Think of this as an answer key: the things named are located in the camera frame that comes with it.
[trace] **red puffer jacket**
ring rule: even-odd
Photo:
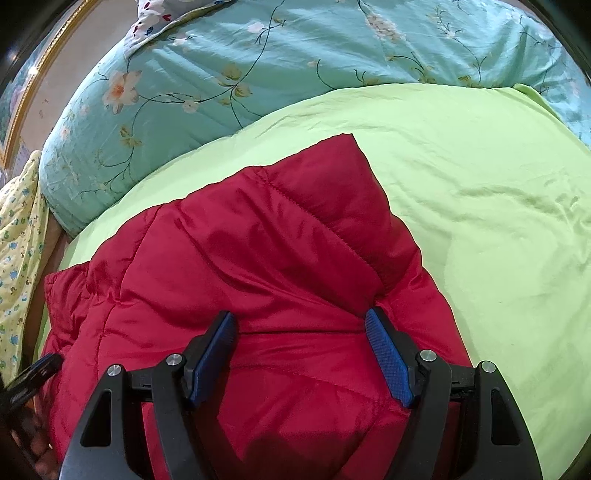
[[[45,352],[65,362],[41,405],[61,458],[109,365],[155,365],[219,310],[235,314],[238,345],[195,421],[220,479],[383,478],[408,412],[365,336],[374,305],[419,348],[470,364],[351,135],[142,212],[46,290]],[[156,478],[166,479],[150,405],[144,423]]]

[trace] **gold picture frame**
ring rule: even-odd
[[[53,37],[48,40],[47,47],[45,47],[38,62],[36,62],[35,74],[28,76],[25,80],[26,85],[21,89],[22,94],[20,94],[18,105],[9,120],[6,137],[0,139],[0,166],[4,171],[8,171],[12,168],[12,164],[20,147],[22,126],[27,117],[31,102],[39,90],[43,77],[48,72],[53,61],[58,56],[59,52],[61,52],[61,49],[70,39],[74,31],[100,1],[101,0],[82,0],[65,21],[62,20],[63,23],[61,27],[59,27],[53,34]]]

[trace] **pink flower print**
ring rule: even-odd
[[[122,73],[115,70],[109,78],[109,89],[103,95],[103,103],[113,107],[113,113],[120,113],[124,105],[132,105],[138,101],[139,93],[135,86],[142,75],[141,70]]]

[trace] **yellow patterned blanket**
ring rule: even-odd
[[[40,273],[48,209],[38,186],[41,152],[0,190],[0,374],[12,380],[21,360],[22,336]]]

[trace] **blue gripper pad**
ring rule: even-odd
[[[405,408],[409,408],[414,396],[409,387],[408,367],[373,309],[365,315],[365,333],[390,393],[399,399]]]
[[[194,388],[190,400],[194,406],[198,406],[211,395],[220,371],[228,363],[237,334],[236,319],[228,313],[193,372]]]

